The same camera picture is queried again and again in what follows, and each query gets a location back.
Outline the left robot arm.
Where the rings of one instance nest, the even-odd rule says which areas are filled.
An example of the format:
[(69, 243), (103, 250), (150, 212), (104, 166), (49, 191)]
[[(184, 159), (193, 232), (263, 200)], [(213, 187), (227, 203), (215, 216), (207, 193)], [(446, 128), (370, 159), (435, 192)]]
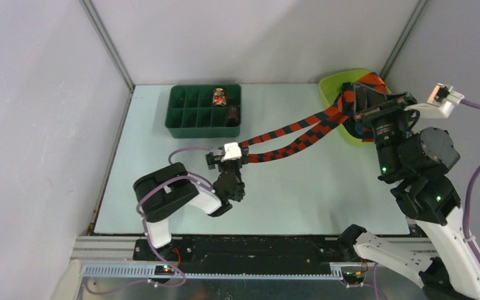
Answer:
[(157, 260), (165, 260), (173, 251), (169, 218), (185, 205), (200, 209), (217, 218), (233, 208), (233, 201), (245, 196), (245, 183), (240, 169), (248, 163), (248, 149), (218, 151), (206, 154), (209, 169), (217, 168), (219, 176), (211, 184), (190, 173), (181, 162), (140, 177), (133, 184), (137, 199), (136, 211), (144, 220), (144, 233), (151, 239), (148, 251)]

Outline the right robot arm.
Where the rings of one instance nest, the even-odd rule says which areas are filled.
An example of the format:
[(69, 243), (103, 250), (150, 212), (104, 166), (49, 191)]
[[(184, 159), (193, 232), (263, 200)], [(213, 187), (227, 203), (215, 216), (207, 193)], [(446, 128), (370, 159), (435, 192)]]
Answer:
[(409, 93), (389, 94), (355, 82), (354, 119), (374, 135), (379, 179), (392, 184), (401, 212), (416, 222), (436, 250), (428, 257), (391, 244), (353, 224), (337, 240), (346, 261), (371, 260), (411, 280), (429, 299), (480, 299), (480, 248), (469, 229), (469, 201), (462, 201), (447, 173), (459, 161), (449, 133), (418, 132), (420, 118), (447, 118), (466, 99), (437, 84), (425, 103)]

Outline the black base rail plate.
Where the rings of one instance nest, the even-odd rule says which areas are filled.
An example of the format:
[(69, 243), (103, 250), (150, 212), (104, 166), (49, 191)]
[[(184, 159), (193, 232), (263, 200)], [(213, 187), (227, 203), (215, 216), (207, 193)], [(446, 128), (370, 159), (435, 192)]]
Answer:
[(158, 252), (186, 274), (329, 275), (336, 263), (370, 270), (336, 236), (177, 234)]

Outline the orange navy striped tie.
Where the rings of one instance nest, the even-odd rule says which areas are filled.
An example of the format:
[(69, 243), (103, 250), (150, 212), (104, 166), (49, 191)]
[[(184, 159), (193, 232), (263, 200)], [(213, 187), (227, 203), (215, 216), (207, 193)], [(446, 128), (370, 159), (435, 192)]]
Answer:
[(301, 129), (307, 129), (307, 131), (298, 136), (287, 146), (263, 153), (248, 154), (249, 163), (265, 163), (288, 158), (317, 143), (323, 137), (327, 136), (331, 131), (344, 123), (349, 123), (346, 124), (345, 127), (350, 133), (355, 133), (357, 130), (358, 133), (366, 133), (369, 135), (368, 132), (372, 131), (370, 129), (362, 129), (360, 126), (357, 126), (354, 118), (351, 116), (354, 108), (354, 83), (364, 83), (380, 91), (387, 91), (388, 93), (391, 92), (386, 86), (385, 82), (375, 72), (362, 77), (358, 81), (346, 82), (343, 85), (339, 98), (323, 111), (317, 112), (279, 129), (275, 129), (273, 131), (269, 131), (262, 135), (240, 142), (240, 147), (244, 149), (255, 144), (260, 144), (291, 133), (295, 133)]

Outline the lime green plastic bin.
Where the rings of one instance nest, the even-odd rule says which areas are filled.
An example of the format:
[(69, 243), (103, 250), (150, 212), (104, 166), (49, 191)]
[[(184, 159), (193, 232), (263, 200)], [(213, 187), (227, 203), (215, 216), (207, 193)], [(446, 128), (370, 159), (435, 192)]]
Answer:
[[(373, 72), (368, 69), (349, 69), (321, 79), (318, 84), (318, 89), (324, 106), (331, 106), (339, 98), (345, 83), (353, 83), (370, 73)], [(369, 135), (366, 133), (358, 133), (358, 130), (356, 130), (356, 132), (349, 132), (345, 127), (346, 124), (349, 123), (346, 122), (340, 125), (336, 131), (348, 144), (352, 146), (366, 146), (374, 142), (372, 132), (368, 132)]]

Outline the brown patterned rolled tie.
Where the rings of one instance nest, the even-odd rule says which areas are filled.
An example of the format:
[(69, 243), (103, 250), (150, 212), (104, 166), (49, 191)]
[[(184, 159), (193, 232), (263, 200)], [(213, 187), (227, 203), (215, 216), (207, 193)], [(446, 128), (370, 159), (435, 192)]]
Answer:
[(240, 107), (237, 105), (230, 105), (226, 111), (226, 126), (236, 127), (241, 123)]

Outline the left corner aluminium post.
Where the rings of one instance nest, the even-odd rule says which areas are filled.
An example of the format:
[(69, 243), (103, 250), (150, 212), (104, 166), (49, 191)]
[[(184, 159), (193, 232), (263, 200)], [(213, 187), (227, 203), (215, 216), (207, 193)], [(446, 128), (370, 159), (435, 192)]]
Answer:
[(112, 63), (114, 64), (114, 67), (116, 68), (116, 71), (120, 75), (121, 79), (123, 80), (124, 84), (126, 87), (129, 89), (130, 93), (134, 92), (135, 89), (135, 83), (132, 80), (130, 73), (113, 41), (111, 38), (111, 35), (102, 20), (102, 17), (97, 10), (94, 1), (92, 0), (79, 0), (79, 3), (81, 4), (82, 8), (84, 9), (84, 12), (86, 13), (86, 16), (90, 20), (95, 32), (99, 36), (99, 39), (104, 46), (107, 55), (110, 57)]

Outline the right corner aluminium post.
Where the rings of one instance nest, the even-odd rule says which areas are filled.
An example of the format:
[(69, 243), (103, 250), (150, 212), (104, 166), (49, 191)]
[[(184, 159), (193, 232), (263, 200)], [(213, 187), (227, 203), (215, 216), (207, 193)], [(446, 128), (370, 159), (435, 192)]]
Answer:
[(383, 79), (387, 79), (392, 68), (394, 67), (398, 57), (402, 53), (407, 41), (409, 40), (416, 24), (420, 20), (424, 11), (426, 10), (429, 4), (428, 0), (418, 0), (414, 9), (412, 10), (407, 22), (405, 23), (395, 45), (393, 46), (389, 56), (384, 63), (384, 66), (381, 69), (380, 76)]

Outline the corner aluminium post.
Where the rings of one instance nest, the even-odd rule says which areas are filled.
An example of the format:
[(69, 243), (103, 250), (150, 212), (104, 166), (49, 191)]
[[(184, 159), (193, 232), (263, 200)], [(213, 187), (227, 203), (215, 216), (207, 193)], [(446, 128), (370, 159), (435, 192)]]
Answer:
[(384, 66), (381, 69), (380, 76), (383, 79), (387, 79), (392, 68), (394, 67), (398, 57), (402, 53), (407, 41), (409, 40), (416, 24), (420, 20), (424, 11), (426, 10), (429, 4), (428, 0), (418, 0), (414, 9), (412, 10), (407, 22), (405, 23), (395, 45), (393, 46), (389, 56), (384, 63)]
[(129, 89), (130, 93), (134, 92), (135, 89), (135, 83), (132, 80), (130, 73), (113, 41), (111, 38), (111, 35), (102, 20), (102, 17), (97, 10), (94, 1), (92, 0), (79, 0), (79, 3), (81, 4), (82, 8), (84, 9), (84, 12), (86, 13), (86, 16), (90, 20), (95, 32), (99, 36), (99, 39), (104, 46), (107, 55), (110, 57), (112, 63), (114, 64), (114, 67), (116, 68), (116, 71), (120, 75), (121, 79), (123, 80), (124, 84), (126, 87)]

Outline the green compartment organizer tray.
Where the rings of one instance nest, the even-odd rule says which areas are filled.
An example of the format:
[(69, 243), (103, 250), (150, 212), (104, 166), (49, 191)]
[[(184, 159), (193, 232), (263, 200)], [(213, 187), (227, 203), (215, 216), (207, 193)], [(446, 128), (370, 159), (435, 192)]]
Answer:
[[(212, 106), (214, 88), (226, 90), (226, 107)], [(240, 84), (175, 85), (170, 89), (164, 125), (177, 139), (236, 138), (241, 132), (242, 117), (240, 125), (227, 127), (226, 111), (230, 105), (239, 106), (241, 111)]]

